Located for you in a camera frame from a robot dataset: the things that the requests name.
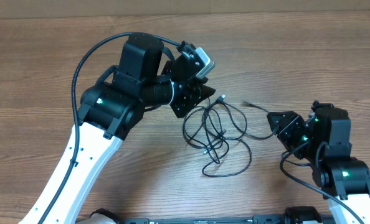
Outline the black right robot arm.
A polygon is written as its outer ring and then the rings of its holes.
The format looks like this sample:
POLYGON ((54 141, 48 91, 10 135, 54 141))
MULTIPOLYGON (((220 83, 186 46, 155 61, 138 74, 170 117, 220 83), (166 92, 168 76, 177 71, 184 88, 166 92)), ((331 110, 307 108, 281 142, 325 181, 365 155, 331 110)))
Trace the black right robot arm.
POLYGON ((280 170, 291 180, 322 194, 335 223, 370 223, 370 170, 351 156, 351 120, 346 110, 314 101, 308 119, 294 111, 269 112, 270 129, 286 151, 280 170), (311 185, 284 168, 290 156, 306 159, 311 185))

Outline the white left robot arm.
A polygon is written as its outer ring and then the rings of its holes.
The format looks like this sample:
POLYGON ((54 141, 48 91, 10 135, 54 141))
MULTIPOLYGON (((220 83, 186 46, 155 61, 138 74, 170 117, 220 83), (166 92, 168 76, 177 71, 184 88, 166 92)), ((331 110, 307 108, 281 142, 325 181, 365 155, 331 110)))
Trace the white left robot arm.
POLYGON ((158 35, 124 32, 118 64, 80 98, 72 95, 74 126, 67 147, 24 223, 74 223, 97 177, 143 118, 168 105, 183 118, 214 94, 214 61, 201 47, 158 35))

